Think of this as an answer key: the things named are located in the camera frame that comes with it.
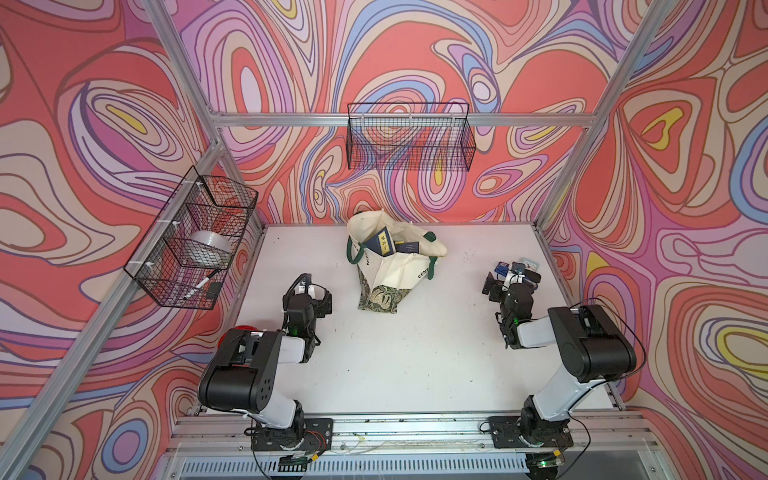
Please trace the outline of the cream canvas tote bag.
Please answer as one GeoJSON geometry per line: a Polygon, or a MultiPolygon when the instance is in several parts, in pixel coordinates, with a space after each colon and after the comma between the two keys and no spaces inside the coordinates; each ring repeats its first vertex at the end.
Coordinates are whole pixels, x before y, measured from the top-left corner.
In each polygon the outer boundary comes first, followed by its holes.
{"type": "Polygon", "coordinates": [[[419,284],[435,276],[438,261],[448,254],[437,235],[409,222],[394,220],[386,212],[365,211],[346,224],[347,261],[356,268],[361,287],[358,308],[363,311],[395,314],[402,300],[419,284]],[[419,254],[395,252],[381,257],[363,243],[387,227],[394,242],[418,241],[419,254]]]}

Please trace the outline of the dark blue book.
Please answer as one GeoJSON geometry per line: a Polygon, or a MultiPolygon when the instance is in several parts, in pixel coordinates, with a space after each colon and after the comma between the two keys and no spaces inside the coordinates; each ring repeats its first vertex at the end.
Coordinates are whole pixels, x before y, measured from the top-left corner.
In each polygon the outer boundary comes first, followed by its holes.
{"type": "Polygon", "coordinates": [[[401,241],[395,243],[395,251],[405,254],[419,254],[420,243],[418,241],[401,241]]]}
{"type": "Polygon", "coordinates": [[[373,234],[363,243],[363,246],[381,257],[388,257],[396,252],[395,242],[387,227],[373,234]]]}

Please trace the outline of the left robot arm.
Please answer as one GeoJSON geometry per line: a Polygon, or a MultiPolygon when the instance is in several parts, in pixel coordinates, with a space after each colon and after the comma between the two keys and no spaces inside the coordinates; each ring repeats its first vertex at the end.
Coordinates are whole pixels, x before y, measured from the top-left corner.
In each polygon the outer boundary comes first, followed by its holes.
{"type": "Polygon", "coordinates": [[[198,385],[198,401],[220,412],[243,414],[272,430],[302,430],[300,402],[280,393],[278,367],[310,361],[321,344],[317,322],[333,310],[332,294],[299,275],[282,296],[278,330],[232,328],[220,339],[198,385]]]}

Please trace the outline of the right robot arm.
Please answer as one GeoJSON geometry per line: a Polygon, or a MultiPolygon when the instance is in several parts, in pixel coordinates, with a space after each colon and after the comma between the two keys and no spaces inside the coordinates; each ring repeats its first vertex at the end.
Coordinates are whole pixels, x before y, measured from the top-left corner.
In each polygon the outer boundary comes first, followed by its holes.
{"type": "Polygon", "coordinates": [[[560,367],[545,387],[524,402],[518,424],[527,435],[565,427],[573,408],[593,389],[637,367],[635,348],[601,306],[550,307],[545,316],[535,318],[533,294],[539,282],[536,272],[508,270],[505,278],[490,272],[482,288],[482,294],[499,305],[495,320],[507,348],[554,345],[560,356],[560,367]]]}

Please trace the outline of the blue stapler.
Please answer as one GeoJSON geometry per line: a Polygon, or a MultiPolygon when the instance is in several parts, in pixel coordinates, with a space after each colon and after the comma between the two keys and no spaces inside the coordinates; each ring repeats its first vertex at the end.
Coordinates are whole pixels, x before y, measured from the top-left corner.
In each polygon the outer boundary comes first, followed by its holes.
{"type": "Polygon", "coordinates": [[[530,270],[527,268],[526,277],[522,283],[537,286],[540,283],[540,281],[541,281],[541,275],[537,273],[535,270],[530,270]]]}

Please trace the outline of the small card packet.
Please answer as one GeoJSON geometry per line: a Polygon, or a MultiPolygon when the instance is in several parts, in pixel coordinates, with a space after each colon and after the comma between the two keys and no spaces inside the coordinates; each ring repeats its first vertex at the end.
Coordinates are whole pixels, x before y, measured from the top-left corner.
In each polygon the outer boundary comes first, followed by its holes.
{"type": "Polygon", "coordinates": [[[537,270],[539,267],[539,264],[537,262],[528,258],[522,258],[520,262],[523,263],[530,270],[537,270]]]}

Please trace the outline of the red plastic cup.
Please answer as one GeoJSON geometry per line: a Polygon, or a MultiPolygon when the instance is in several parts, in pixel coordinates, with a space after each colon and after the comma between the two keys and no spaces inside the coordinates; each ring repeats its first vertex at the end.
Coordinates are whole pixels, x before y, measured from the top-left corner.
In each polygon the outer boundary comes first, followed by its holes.
{"type": "Polygon", "coordinates": [[[258,329],[256,327],[253,327],[253,326],[249,326],[249,325],[237,325],[237,326],[233,327],[232,330],[245,331],[245,332],[249,332],[249,333],[261,332],[260,329],[258,329]]]}

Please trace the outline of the white marker pen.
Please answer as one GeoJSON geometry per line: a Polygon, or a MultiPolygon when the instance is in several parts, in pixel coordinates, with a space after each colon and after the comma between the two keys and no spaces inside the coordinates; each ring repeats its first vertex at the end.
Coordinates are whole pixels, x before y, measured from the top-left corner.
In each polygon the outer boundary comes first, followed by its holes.
{"type": "Polygon", "coordinates": [[[192,287],[183,297],[184,300],[191,299],[194,295],[201,292],[202,288],[210,281],[210,277],[206,276],[199,281],[194,287],[192,287]]]}

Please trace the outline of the silver tape roll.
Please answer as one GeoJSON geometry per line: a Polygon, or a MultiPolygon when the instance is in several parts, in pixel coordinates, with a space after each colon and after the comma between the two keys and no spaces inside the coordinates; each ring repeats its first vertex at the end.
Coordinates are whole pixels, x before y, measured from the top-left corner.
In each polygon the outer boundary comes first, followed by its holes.
{"type": "Polygon", "coordinates": [[[226,268],[230,262],[230,240],[213,231],[198,230],[184,240],[182,259],[189,267],[226,268]]]}

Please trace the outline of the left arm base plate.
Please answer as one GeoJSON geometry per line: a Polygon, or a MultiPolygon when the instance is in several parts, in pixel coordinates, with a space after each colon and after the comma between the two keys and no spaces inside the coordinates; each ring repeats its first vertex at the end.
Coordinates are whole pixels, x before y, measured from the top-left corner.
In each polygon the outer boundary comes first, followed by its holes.
{"type": "Polygon", "coordinates": [[[255,452],[305,452],[320,454],[332,447],[334,420],[330,417],[311,417],[295,420],[287,429],[248,427],[244,434],[250,438],[255,452]]]}

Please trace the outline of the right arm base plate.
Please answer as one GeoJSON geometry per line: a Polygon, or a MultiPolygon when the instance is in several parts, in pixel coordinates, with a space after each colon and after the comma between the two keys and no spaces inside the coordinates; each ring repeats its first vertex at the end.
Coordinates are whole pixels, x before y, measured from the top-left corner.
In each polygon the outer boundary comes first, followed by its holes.
{"type": "Polygon", "coordinates": [[[519,416],[487,419],[497,449],[568,449],[574,445],[568,421],[550,422],[519,416]]]}

